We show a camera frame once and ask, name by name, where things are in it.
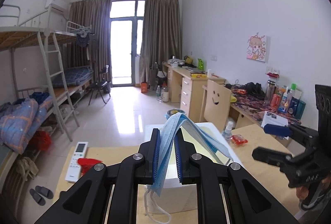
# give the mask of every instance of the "bed frame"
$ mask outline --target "bed frame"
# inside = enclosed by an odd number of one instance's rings
[[[67,87],[65,80],[64,69],[61,58],[61,51],[59,45],[71,43],[76,40],[77,33],[81,34],[84,32],[90,32],[91,27],[84,27],[76,23],[68,21],[64,16],[63,12],[57,10],[55,7],[50,5],[47,10],[44,10],[35,16],[25,20],[22,23],[19,23],[20,16],[20,7],[15,5],[3,5],[10,8],[16,8],[18,10],[18,15],[0,15],[0,17],[13,17],[17,18],[17,26],[6,26],[0,27],[0,51],[9,50],[11,53],[11,71],[13,76],[13,84],[15,89],[16,98],[23,98],[31,95],[35,91],[45,92],[48,91],[53,98],[53,106],[49,109],[46,118],[48,118],[52,113],[55,114],[57,120],[57,126],[60,128],[62,134],[66,133],[68,139],[72,141],[71,135],[68,133],[65,122],[72,114],[76,121],[77,126],[79,127],[79,122],[75,115],[75,111],[72,105],[70,96],[76,92],[78,89],[87,85],[92,79],[90,78],[85,80],[79,86]],[[61,14],[67,21],[67,32],[55,31],[49,28],[50,25],[50,16],[52,12]],[[46,28],[40,28],[40,16],[44,13],[48,13],[48,21]],[[38,19],[38,27],[32,27],[32,24]],[[48,49],[49,45],[55,45],[55,50],[50,51]],[[15,57],[14,53],[17,48],[39,46],[41,54],[44,61],[44,68],[46,72],[47,85],[42,85],[38,87],[28,88],[28,89],[18,89],[16,73],[15,73]],[[60,71],[55,74],[50,74],[49,71],[49,62],[48,55],[50,53],[56,53],[58,55],[58,61],[60,66]],[[61,74],[64,87],[63,88],[53,88],[52,77]],[[63,118],[59,105],[64,101],[68,100],[69,105],[71,106],[71,112],[66,118]],[[33,152],[29,157],[35,161],[39,151]],[[0,192],[4,196],[9,196],[10,200],[13,202],[12,205],[9,205],[14,209],[14,215],[17,217],[20,195],[23,190],[25,181],[28,179],[28,173],[25,177],[22,177],[15,170],[14,162],[18,154],[6,146],[0,146]]]

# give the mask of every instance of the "metal screw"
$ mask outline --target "metal screw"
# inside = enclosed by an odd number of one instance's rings
[[[133,154],[133,156],[132,156],[135,160],[140,160],[140,159],[142,159],[143,158],[143,154],[140,154],[140,153],[135,153],[135,154]]]
[[[202,158],[202,156],[199,153],[192,154],[192,159],[198,161]]]
[[[94,169],[96,171],[101,171],[105,166],[102,164],[102,163],[97,163],[95,166],[94,166]]]
[[[233,170],[237,171],[237,170],[240,169],[241,166],[240,166],[239,163],[233,162],[233,163],[230,164],[230,167],[231,167]]]

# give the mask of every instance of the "gray slipper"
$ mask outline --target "gray slipper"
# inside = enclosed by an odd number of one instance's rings
[[[42,198],[34,189],[30,189],[29,192],[37,204],[42,205],[42,206],[45,205],[45,203],[46,203],[45,199]]]
[[[51,190],[49,190],[48,188],[36,186],[34,189],[38,193],[40,193],[42,196],[46,197],[47,199],[53,199],[53,197],[54,197],[53,192]]]

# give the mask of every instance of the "blue gripper pad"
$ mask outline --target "blue gripper pad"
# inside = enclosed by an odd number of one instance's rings
[[[176,154],[176,164],[177,164],[177,174],[179,182],[182,182],[183,179],[183,170],[182,170],[182,158],[180,156],[180,150],[179,150],[179,144],[178,144],[178,137],[175,136],[174,139],[174,145],[175,145],[175,154]]]
[[[291,137],[292,135],[292,131],[289,129],[289,127],[286,126],[267,124],[266,126],[264,126],[263,130],[266,134],[272,134],[281,137]]]
[[[152,172],[153,183],[155,182],[156,176],[158,174],[158,155],[160,153],[160,144],[161,144],[161,136],[160,136],[160,130],[158,130],[158,135],[156,138],[155,150],[153,155],[153,172]]]

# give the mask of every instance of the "air conditioner remote control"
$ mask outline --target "air conditioner remote control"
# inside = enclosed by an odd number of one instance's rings
[[[81,166],[77,163],[79,158],[84,158],[88,142],[78,142],[68,167],[66,181],[76,182],[80,177]]]

